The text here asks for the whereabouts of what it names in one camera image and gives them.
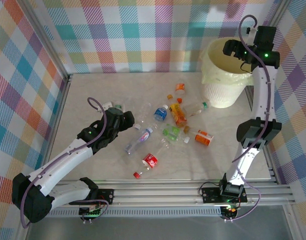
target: white tabletop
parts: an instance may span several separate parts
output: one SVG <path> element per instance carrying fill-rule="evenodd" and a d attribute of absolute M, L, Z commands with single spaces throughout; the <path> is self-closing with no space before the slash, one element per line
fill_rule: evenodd
<path fill-rule="evenodd" d="M 168 104 L 166 96 L 174 94 L 175 84 L 184 82 L 186 95 L 184 103 L 201 101 L 201 73 L 94 73 L 75 74 L 68 92 L 51 158 L 63 151 L 83 129 L 99 119 L 99 113 L 87 103 L 87 97 L 96 98 L 100 103 L 120 100 L 126 111 L 138 114 L 143 101 L 152 103 L 153 110 Z M 221 179 L 229 169 L 238 143 L 237 126 L 248 120 L 250 108 L 245 92 L 228 108 L 214 108 L 188 118 L 188 125 L 206 130 L 214 135 L 210 146 L 191 140 L 183 149 L 173 145 L 159 159 L 151 172 L 143 179 L 197 180 Z M 172 123 L 170 114 L 165 122 Z M 92 180 L 132 180 L 141 159 L 153 149 L 159 134 L 152 136 L 134 154 L 128 156 L 124 147 L 138 130 L 131 128 L 119 133 L 118 137 L 70 172 L 64 179 L 77 180 L 88 177 Z M 246 176 L 247 179 L 270 179 L 264 154 L 256 156 Z"/>

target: purple cable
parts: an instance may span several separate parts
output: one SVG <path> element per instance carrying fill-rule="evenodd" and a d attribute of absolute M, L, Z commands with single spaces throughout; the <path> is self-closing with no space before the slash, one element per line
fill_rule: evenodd
<path fill-rule="evenodd" d="M 94 138 L 93 140 L 83 144 L 82 146 L 79 146 L 75 149 L 72 149 L 71 151 L 69 151 L 68 153 L 63 153 L 61 156 L 59 156 L 57 159 L 55 159 L 53 162 L 51 162 L 44 170 L 41 171 L 41 173 L 39 175 L 43 176 L 52 166 L 54 166 L 56 163 L 58 163 L 60 160 L 62 160 L 64 157 L 71 155 L 73 152 L 80 150 L 90 144 L 92 144 L 93 142 L 95 142 L 96 140 L 98 140 L 104 133 L 106 125 L 107 125 L 107 116 L 105 113 L 105 110 L 103 108 L 103 106 L 94 98 L 92 97 L 88 97 L 87 98 L 87 102 L 91 105 L 92 108 L 97 109 L 96 107 L 94 107 L 93 104 L 91 104 L 90 100 L 93 100 L 102 110 L 103 112 L 103 116 L 104 116 L 104 126 L 101 130 L 101 132 L 99 133 L 99 135 Z M 30 225 L 30 222 L 28 222 L 28 224 L 25 223 L 25 219 L 24 219 L 24 204 L 25 204 L 25 199 L 27 197 L 28 191 L 31 189 L 31 187 L 37 182 L 37 180 L 39 179 L 39 177 L 34 178 L 34 180 L 28 185 L 27 189 L 25 190 L 22 200 L 21 200 L 21 206 L 20 206 L 20 219 L 21 219 L 21 224 L 23 226 L 23 228 L 28 228 L 28 226 Z"/>
<path fill-rule="evenodd" d="M 106 213 L 107 209 L 108 209 L 108 206 L 109 206 L 109 203 L 108 201 L 104 200 L 104 199 L 96 199 L 96 200 L 79 200 L 79 201 L 75 201 L 77 203 L 92 203 L 92 202 L 102 202 L 102 203 L 106 203 L 106 208 L 105 210 L 99 215 L 97 216 L 96 218 L 92 219 L 92 221 L 95 221 L 97 219 L 99 219 L 104 213 Z"/>
<path fill-rule="evenodd" d="M 242 157 L 244 157 L 244 156 L 251 150 L 251 148 L 253 148 L 253 147 L 257 144 L 257 142 L 259 141 L 259 139 L 260 139 L 260 138 L 263 136 L 263 134 L 265 133 L 266 128 L 267 128 L 267 126 L 268 126 L 269 111 L 270 111 L 270 108 L 271 108 L 271 98 L 272 98 L 272 90 L 271 90 L 271 86 L 270 86 L 270 84 L 271 84 L 271 79 L 270 79 L 270 77 L 269 77 L 268 69 L 267 69 L 266 65 L 264 64 L 264 62 L 261 60 L 261 58 L 260 58 L 259 56 L 257 56 L 257 55 L 247 46 L 247 44 L 245 43 L 245 41 L 244 41 L 244 39 L 243 39 L 243 37 L 242 37 L 242 24 L 243 24 L 243 21 L 244 21 L 246 18 L 252 18 L 252 19 L 254 19 L 254 20 L 255 20 L 255 25 L 254 25 L 254 27 L 256 27 L 256 25 L 257 25 L 257 19 L 255 18 L 255 16 L 253 16 L 253 15 L 246 15 L 246 16 L 243 17 L 243 19 L 242 19 L 241 22 L 239 23 L 238 34 L 239 34 L 239 38 L 240 38 L 240 40 L 241 40 L 243 46 L 245 47 L 245 49 L 246 49 L 254 58 L 256 58 L 256 59 L 258 60 L 258 62 L 261 64 L 261 66 L 263 67 L 264 72 L 265 72 L 265 74 L 266 74 L 267 86 L 268 86 L 267 113 L 266 113 L 266 119 L 265 119 L 264 127 L 263 127 L 262 131 L 259 133 L 258 137 L 254 140 L 254 142 L 247 148 L 247 150 L 246 150 L 243 154 L 241 154 L 238 158 L 236 158 L 235 160 L 232 161 L 232 163 L 235 165 L 235 168 L 236 168 L 238 174 L 241 176 L 241 179 L 244 181 L 244 183 L 245 183 L 246 185 L 248 185 L 251 189 L 256 190 L 256 191 L 258 192 L 258 194 L 259 194 L 258 200 L 257 200 L 257 202 L 255 203 L 255 205 L 254 205 L 247 213 L 245 213 L 245 214 L 243 214 L 243 215 L 241 215 L 241 216 L 239 216 L 239 217 L 237 217 L 237 218 L 235 218 L 235 219 L 231 219 L 231 220 L 230 220 L 231 222 L 233 222 L 234 220 L 241 219 L 241 218 L 247 216 L 248 214 L 250 214 L 250 213 L 257 207 L 257 205 L 258 205 L 258 203 L 259 203 L 259 201 L 260 201 L 260 199 L 261 199 L 261 197 L 262 197 L 261 192 L 260 192 L 257 188 L 255 188 L 255 187 L 253 187 L 252 185 L 250 185 L 250 184 L 244 179 L 243 174 L 241 173 L 240 169 L 238 168 L 236 162 L 237 162 L 239 159 L 241 159 Z"/>

